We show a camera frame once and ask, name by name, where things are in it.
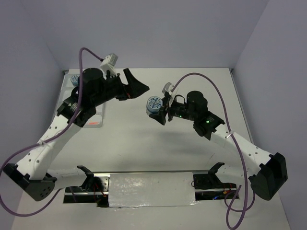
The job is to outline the blue paint jar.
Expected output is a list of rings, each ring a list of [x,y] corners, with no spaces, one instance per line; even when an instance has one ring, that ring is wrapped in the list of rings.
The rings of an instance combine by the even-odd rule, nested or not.
[[[160,108],[163,106],[163,101],[160,97],[158,96],[151,96],[148,100],[147,100],[147,104],[146,104],[146,113],[147,115],[151,115],[151,114],[158,114]]]
[[[71,84],[72,84],[73,87],[79,86],[79,76],[80,75],[72,75],[70,77],[70,81],[71,81]]]

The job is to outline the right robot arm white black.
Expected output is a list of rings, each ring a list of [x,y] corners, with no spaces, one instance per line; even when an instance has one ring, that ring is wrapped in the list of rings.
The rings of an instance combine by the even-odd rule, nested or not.
[[[264,200],[271,200],[287,181],[284,155],[269,153],[238,133],[231,131],[225,121],[208,109],[208,101],[200,91],[191,91],[183,103],[165,92],[164,97],[152,96],[147,100],[146,113],[158,123],[165,125],[174,117],[193,122],[193,128],[204,137],[230,153],[241,153],[245,162],[251,189]]]

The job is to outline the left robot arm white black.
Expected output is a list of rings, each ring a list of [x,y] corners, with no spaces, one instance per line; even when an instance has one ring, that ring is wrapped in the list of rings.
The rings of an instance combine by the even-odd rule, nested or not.
[[[51,170],[50,166],[67,142],[96,114],[96,107],[114,98],[135,99],[149,90],[129,69],[123,70],[127,84],[119,74],[103,76],[97,68],[89,68],[79,76],[79,86],[57,109],[51,125],[34,147],[17,163],[7,163],[4,173],[33,200],[45,199],[53,190],[78,186],[89,191],[94,174],[82,165],[71,170]]]

